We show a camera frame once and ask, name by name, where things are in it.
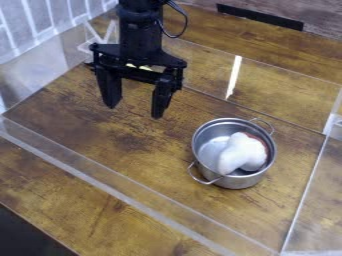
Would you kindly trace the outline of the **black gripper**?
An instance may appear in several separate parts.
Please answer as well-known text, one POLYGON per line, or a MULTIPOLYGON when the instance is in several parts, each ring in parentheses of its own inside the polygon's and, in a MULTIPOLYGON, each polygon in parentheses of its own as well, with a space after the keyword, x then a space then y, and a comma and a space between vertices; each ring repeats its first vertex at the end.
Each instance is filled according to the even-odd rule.
POLYGON ((120 20, 119 43, 92 43, 93 71, 101 99, 113 109, 121 100, 121 79, 128 78, 156 84, 152 91, 151 116, 163 117, 172 95, 181 88, 184 60, 169 55, 161 48, 164 32, 160 18, 139 22, 120 20), (147 66, 152 71, 127 67, 147 66))

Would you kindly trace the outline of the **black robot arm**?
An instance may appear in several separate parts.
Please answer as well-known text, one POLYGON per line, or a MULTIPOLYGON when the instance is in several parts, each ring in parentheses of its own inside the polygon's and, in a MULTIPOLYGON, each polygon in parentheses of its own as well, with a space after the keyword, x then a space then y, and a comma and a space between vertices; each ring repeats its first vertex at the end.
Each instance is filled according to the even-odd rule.
POLYGON ((187 62, 161 49, 163 5, 172 7, 184 17, 183 9, 172 0, 119 0, 119 43, 92 43, 93 72, 104 104, 113 108, 121 100, 121 79, 153 84, 151 116, 163 117, 172 94, 181 89, 187 62))

